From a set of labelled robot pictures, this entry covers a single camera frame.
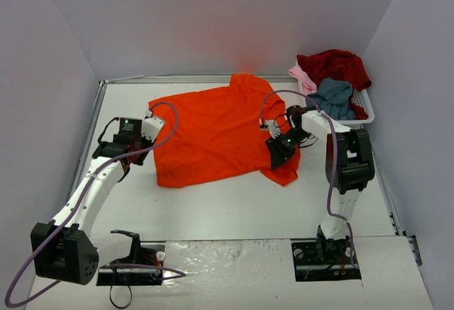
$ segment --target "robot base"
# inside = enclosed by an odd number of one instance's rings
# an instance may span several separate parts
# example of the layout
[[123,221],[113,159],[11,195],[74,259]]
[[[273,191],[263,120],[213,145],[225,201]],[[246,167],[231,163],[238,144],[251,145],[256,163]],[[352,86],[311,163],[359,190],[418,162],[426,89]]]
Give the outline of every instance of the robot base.
[[292,252],[297,282],[361,279],[361,272],[351,266],[345,254],[331,262],[322,261],[315,240],[293,240]]
[[165,246],[163,244],[141,243],[137,259],[120,259],[117,262],[150,265],[150,269],[116,269],[100,268],[97,286],[139,286],[161,285],[162,272],[152,268],[152,265],[162,264]]

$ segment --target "pink cloth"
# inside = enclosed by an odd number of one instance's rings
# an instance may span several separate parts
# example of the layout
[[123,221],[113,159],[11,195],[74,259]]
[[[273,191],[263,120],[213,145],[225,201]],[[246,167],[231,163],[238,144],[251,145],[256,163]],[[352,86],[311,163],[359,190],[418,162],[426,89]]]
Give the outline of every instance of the pink cloth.
[[295,64],[293,68],[289,70],[289,75],[293,78],[298,79],[298,83],[302,84],[303,92],[305,95],[313,94],[317,92],[317,86],[312,79],[309,78],[307,73],[305,73],[302,68],[298,65],[298,62]]

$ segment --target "white table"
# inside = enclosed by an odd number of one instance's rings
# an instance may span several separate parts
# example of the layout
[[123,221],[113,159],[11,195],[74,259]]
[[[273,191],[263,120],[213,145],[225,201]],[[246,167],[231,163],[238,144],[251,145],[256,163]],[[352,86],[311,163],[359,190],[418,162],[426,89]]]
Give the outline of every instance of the white table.
[[[94,152],[98,134],[114,116],[141,118],[150,100],[227,84],[110,84],[89,153]],[[297,90],[297,83],[274,83],[272,87]],[[300,96],[280,96],[287,105],[301,104]],[[116,131],[118,125],[113,124],[105,139],[111,140]],[[120,228],[140,233],[143,240],[312,238],[326,212],[325,151],[321,141],[303,150],[299,178],[285,188],[259,172],[181,189],[162,188],[156,185],[151,153],[142,167],[132,167],[127,178],[115,186],[96,219],[93,236]],[[356,236],[394,235],[377,178],[369,183],[356,207],[352,219]]]
[[[225,86],[228,79],[133,82],[107,84],[89,154],[114,116],[141,118],[150,100]],[[275,78],[272,87],[298,90],[290,79]],[[301,104],[297,95],[280,96],[287,105]],[[105,138],[117,130],[111,127]],[[190,274],[162,287],[134,287],[129,309],[431,309],[406,238],[394,236],[377,178],[359,198],[352,220],[362,281],[294,281],[289,239],[316,234],[326,212],[324,162],[323,143],[305,149],[299,178],[287,187],[252,172],[166,189],[156,185],[153,155],[144,166],[133,167],[106,200],[92,236],[118,228],[137,232],[142,240],[172,241],[166,246],[166,266]],[[32,292],[47,282],[37,278]],[[60,283],[28,309],[61,309],[63,304],[66,309],[112,309],[108,294],[94,280],[85,287]]]

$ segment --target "clothing pile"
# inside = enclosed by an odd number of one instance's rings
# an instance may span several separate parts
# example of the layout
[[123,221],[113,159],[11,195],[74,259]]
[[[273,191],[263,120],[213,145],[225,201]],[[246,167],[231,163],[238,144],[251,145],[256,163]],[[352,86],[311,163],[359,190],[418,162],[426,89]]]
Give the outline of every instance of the clothing pile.
[[312,56],[297,56],[289,74],[298,79],[305,95],[335,120],[365,120],[364,108],[352,102],[353,90],[371,86],[361,58],[348,51],[328,50]]

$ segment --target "red cloth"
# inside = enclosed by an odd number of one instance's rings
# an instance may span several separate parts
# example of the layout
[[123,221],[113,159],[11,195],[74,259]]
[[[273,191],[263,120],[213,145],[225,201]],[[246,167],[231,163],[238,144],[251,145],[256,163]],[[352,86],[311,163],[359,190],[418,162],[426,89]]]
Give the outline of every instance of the red cloth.
[[[176,133],[153,151],[157,184],[183,187],[255,170],[282,186],[295,180],[299,150],[285,165],[272,171],[265,144],[270,134],[259,128],[260,105],[263,97],[272,91],[268,82],[259,77],[233,74],[228,87],[151,101],[150,106],[157,101],[168,101],[179,114]],[[270,96],[264,105],[265,119],[284,113],[284,101],[277,95]],[[157,138],[159,143],[172,130],[175,117],[167,106],[157,106],[154,114],[166,121]]]
[[[297,60],[298,65],[317,86],[325,78],[347,81],[359,92],[372,84],[361,58],[348,51],[332,49],[312,56],[297,55]],[[354,104],[351,98],[349,105],[357,120],[365,120],[369,117],[364,108]]]

